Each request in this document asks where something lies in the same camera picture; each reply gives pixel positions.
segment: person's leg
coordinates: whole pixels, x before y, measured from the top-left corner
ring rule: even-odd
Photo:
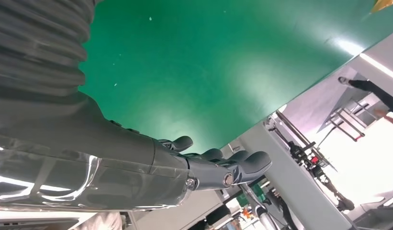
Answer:
[[[371,81],[349,80],[344,77],[340,77],[338,81],[342,84],[350,85],[354,88],[374,93],[375,96],[377,96],[393,112],[393,97]]]

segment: person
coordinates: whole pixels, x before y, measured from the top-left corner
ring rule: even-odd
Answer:
[[[374,93],[375,96],[377,96],[389,108],[388,111],[375,109],[375,114],[379,117],[385,118],[387,121],[393,124],[393,118],[388,116],[389,112],[393,112],[393,97],[389,93],[385,92],[383,89],[369,80],[351,80],[345,77],[339,77],[338,81],[341,84],[351,88],[357,88]]]

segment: white pillar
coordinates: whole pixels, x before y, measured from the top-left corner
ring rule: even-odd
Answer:
[[[261,123],[239,139],[246,150],[269,154],[272,165],[265,175],[306,230],[355,229]]]

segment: black pants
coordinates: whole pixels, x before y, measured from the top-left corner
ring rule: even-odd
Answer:
[[[386,106],[389,107],[389,110],[393,112],[393,97],[371,81],[350,80],[349,83],[357,89],[374,93],[375,96],[377,96],[384,104],[386,104]]]

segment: machine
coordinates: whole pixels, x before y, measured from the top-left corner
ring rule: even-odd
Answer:
[[[261,176],[265,152],[181,155],[189,137],[123,128],[78,91],[97,2],[0,1],[0,209],[165,208]]]

